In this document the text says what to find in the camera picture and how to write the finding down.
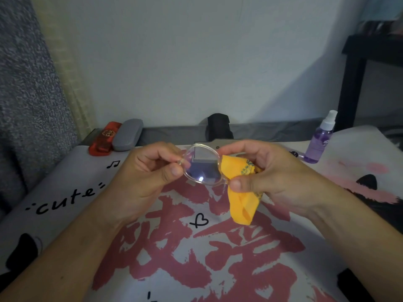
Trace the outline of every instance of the red pouch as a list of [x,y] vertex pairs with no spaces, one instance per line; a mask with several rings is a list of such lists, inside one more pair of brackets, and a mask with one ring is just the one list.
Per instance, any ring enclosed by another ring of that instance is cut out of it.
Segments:
[[108,156],[112,152],[112,140],[115,137],[122,123],[109,122],[95,141],[88,148],[91,156]]

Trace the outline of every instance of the black table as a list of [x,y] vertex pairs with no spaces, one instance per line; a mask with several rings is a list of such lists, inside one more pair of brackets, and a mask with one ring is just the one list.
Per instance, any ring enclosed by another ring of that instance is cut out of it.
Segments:
[[403,36],[349,36],[343,48],[347,55],[335,131],[354,125],[367,60],[403,67]]

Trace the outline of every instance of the purple spray bottle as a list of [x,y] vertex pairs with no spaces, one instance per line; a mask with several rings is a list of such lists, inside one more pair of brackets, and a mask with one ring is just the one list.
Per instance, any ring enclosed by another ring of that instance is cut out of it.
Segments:
[[322,121],[322,124],[316,129],[308,149],[305,153],[304,161],[308,163],[318,163],[322,153],[325,151],[325,147],[328,144],[333,134],[333,128],[335,127],[337,111],[330,110],[326,119]]

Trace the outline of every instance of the person's left hand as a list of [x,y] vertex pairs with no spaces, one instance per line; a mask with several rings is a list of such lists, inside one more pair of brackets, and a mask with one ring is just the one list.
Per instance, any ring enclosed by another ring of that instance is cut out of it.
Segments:
[[164,185],[183,175],[177,163],[181,159],[181,150],[171,143],[158,142],[132,150],[95,200],[98,213],[114,227],[136,220],[154,203]]

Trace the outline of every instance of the small logo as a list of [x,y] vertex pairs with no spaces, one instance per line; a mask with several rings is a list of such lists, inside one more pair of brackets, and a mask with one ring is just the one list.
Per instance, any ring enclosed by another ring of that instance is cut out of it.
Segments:
[[104,130],[104,131],[102,132],[102,134],[103,134],[104,136],[106,136],[106,137],[113,137],[113,136],[116,134],[116,132],[113,131],[113,130]]

